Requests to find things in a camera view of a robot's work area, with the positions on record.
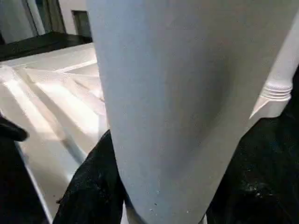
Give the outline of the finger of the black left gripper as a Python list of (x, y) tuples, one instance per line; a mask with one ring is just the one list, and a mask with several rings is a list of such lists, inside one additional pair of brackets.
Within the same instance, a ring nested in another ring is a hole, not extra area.
[(14, 141), (25, 141), (29, 134), (26, 130), (19, 127), (10, 120), (0, 117), (0, 136)]

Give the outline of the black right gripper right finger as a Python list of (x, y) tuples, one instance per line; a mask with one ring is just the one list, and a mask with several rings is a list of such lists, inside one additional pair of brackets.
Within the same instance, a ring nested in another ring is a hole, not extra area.
[(207, 210), (210, 224), (297, 224), (299, 150), (240, 141)]

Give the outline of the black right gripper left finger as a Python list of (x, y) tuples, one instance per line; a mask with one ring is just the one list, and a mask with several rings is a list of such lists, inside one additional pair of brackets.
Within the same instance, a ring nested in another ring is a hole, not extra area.
[(125, 190), (107, 130), (76, 170), (53, 219), (55, 224), (119, 224)]

